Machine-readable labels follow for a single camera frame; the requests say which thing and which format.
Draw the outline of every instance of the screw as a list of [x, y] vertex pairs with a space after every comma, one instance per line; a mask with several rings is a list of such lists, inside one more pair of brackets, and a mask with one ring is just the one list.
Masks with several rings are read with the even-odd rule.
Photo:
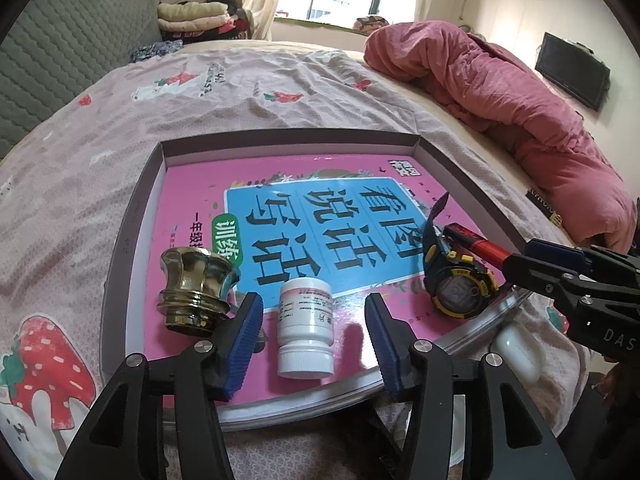
[[427, 353], [433, 350], [433, 345], [431, 344], [431, 341], [427, 341], [426, 339], [418, 339], [418, 341], [414, 343], [414, 348], [418, 352]]
[[203, 339], [202, 341], [198, 341], [193, 347], [196, 349], [196, 352], [198, 352], [199, 354], [206, 354], [207, 352], [210, 352], [211, 349], [213, 348], [213, 343], [211, 341], [207, 341], [206, 339]]
[[135, 368], [142, 362], [142, 355], [140, 354], [131, 354], [127, 357], [127, 366], [131, 368]]
[[502, 357], [498, 354], [487, 354], [484, 359], [491, 366], [498, 367], [502, 364]]

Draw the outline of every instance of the pink bed sheet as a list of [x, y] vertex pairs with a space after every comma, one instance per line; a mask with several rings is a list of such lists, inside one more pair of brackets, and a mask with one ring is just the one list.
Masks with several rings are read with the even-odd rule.
[[507, 149], [577, 242], [603, 235], [626, 253], [636, 204], [582, 118], [507, 50], [448, 22], [398, 23], [367, 39], [366, 63], [429, 93]]

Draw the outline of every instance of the white plastic bottle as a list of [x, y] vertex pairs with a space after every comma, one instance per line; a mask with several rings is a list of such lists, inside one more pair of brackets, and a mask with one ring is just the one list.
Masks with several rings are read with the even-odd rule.
[[334, 299], [317, 278], [295, 278], [280, 289], [278, 375], [322, 379], [334, 374]]

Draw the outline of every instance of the television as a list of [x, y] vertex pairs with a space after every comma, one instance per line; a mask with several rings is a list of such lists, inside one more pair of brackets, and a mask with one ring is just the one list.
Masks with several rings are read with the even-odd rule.
[[609, 90], [611, 70], [583, 46], [545, 32], [536, 70], [575, 97], [587, 108], [599, 111]]

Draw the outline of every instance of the gray quilted headboard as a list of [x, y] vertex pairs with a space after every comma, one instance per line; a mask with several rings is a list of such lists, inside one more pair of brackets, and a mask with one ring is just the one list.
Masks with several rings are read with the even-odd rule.
[[31, 0], [0, 44], [0, 158], [134, 49], [161, 41], [158, 0]]

